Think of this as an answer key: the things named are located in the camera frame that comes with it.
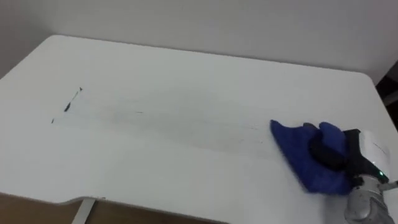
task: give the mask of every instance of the floor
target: floor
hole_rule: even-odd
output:
[[[0,223],[71,224],[81,202],[51,205],[0,195]],[[96,202],[86,224],[209,224],[194,218],[132,208],[108,202]]]

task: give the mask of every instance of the white table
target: white table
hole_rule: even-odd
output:
[[[0,192],[50,203],[342,223],[345,198],[303,191],[270,119],[369,129],[398,178],[397,132],[361,73],[55,35],[0,80],[0,105]]]

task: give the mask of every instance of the blue cloth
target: blue cloth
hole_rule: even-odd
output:
[[[322,143],[343,156],[347,155],[345,135],[336,126],[322,122],[288,128],[271,120],[271,132],[292,170],[310,193],[347,195],[351,186],[344,171],[336,172],[319,164],[311,156],[308,143],[316,134],[323,134]]]

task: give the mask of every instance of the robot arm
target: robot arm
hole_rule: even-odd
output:
[[[346,221],[349,224],[394,224],[383,198],[383,191],[398,187],[398,182],[389,183],[388,149],[369,131],[353,129],[344,134],[346,157],[322,146],[319,138],[310,142],[310,153],[325,167],[346,172],[352,186],[345,210]]]

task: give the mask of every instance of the table leg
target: table leg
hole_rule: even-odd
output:
[[[94,203],[95,199],[92,198],[83,199],[79,207],[79,210],[77,211],[75,218],[72,221],[72,224],[85,224],[87,217],[91,212],[91,208],[93,208]]]

